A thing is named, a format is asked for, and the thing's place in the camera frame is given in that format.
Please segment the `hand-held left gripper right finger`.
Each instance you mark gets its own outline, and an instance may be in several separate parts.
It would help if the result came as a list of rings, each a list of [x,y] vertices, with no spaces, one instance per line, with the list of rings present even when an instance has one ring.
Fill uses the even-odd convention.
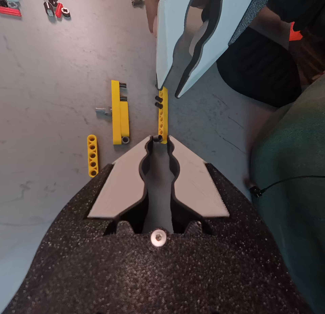
[[[175,201],[203,218],[228,218],[229,211],[209,174],[207,162],[171,135],[167,137],[167,148]]]

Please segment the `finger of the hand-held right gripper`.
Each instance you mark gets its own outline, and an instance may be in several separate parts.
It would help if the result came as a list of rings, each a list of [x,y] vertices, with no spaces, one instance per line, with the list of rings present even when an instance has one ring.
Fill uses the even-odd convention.
[[[156,41],[157,88],[162,89],[173,65],[177,42],[184,33],[193,0],[159,0]]]
[[[252,0],[209,0],[207,27],[175,92],[180,98],[227,50],[229,41]]]

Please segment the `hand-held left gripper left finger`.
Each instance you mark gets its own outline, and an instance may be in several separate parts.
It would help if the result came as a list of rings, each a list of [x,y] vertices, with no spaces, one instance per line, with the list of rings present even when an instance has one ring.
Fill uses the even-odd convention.
[[[113,167],[99,192],[88,218],[119,219],[131,213],[145,218],[148,213],[149,170],[153,137],[148,136],[113,162]]]

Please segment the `long yellow lego beam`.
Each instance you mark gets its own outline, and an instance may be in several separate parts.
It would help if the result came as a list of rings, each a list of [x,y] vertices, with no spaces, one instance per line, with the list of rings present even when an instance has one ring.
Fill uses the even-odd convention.
[[[155,100],[155,106],[158,107],[158,135],[162,137],[161,144],[166,144],[168,136],[168,89],[163,87]]]

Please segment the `person's right forearm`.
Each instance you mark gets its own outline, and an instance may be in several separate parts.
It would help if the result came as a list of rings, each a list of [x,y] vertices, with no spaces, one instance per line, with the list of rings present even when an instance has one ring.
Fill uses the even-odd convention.
[[[264,6],[259,11],[257,16],[249,24],[249,27],[280,44],[286,50],[289,49],[291,23],[282,21],[268,7]]]

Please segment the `short yellow lego beam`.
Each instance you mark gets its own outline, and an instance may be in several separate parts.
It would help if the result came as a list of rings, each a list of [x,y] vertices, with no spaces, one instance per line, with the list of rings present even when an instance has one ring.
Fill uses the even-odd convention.
[[[94,178],[99,173],[98,143],[97,137],[90,134],[87,137],[88,174]]]

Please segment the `yellow lego beam assembly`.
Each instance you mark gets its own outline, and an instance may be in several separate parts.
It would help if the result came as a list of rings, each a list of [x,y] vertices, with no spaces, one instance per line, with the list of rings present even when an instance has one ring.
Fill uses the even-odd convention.
[[[113,145],[126,145],[130,142],[128,100],[126,96],[121,95],[121,89],[127,89],[126,83],[112,80],[112,105],[107,108],[95,108],[97,114],[111,116],[112,118]]]

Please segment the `pile of small lego pieces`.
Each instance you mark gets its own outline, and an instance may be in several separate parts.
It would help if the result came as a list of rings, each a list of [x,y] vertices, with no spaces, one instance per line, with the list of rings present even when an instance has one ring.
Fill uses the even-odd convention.
[[[59,0],[43,0],[43,6],[48,17],[70,18],[71,14],[67,7],[64,7]],[[19,9],[19,0],[0,0],[0,13],[2,15],[22,17]]]

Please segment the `person's right hand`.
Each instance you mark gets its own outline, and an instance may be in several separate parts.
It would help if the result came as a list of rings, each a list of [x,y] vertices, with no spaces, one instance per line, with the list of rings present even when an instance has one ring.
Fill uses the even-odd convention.
[[[145,0],[149,31],[157,37],[157,15],[160,0]]]

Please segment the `black wired earphone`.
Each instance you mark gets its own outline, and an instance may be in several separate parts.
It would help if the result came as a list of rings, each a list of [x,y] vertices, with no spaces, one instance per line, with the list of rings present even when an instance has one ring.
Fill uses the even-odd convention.
[[[325,176],[324,175],[301,175],[301,176],[296,176],[296,177],[291,177],[291,178],[286,178],[277,182],[274,182],[272,184],[270,184],[269,186],[260,189],[257,185],[255,184],[251,184],[249,187],[249,191],[250,193],[255,196],[255,197],[261,197],[268,189],[270,189],[271,187],[278,185],[280,183],[284,183],[287,181],[291,181],[291,180],[295,180],[295,179],[305,179],[305,178],[321,178],[324,179]]]

